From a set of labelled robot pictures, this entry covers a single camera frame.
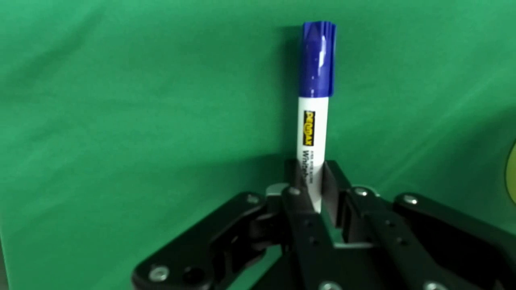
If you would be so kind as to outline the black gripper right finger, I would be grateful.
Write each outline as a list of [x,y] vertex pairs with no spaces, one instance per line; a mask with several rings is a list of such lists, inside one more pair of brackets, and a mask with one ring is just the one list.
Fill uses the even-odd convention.
[[369,244],[390,290],[516,290],[516,238],[414,192],[384,201],[335,162],[322,197],[348,246]]

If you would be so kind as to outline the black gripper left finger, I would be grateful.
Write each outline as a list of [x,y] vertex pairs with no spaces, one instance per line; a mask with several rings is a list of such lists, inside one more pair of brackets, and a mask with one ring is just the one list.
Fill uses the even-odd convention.
[[340,249],[316,213],[296,162],[274,196],[242,192],[143,259],[135,290],[229,290],[277,247],[280,257],[251,290],[345,290]]

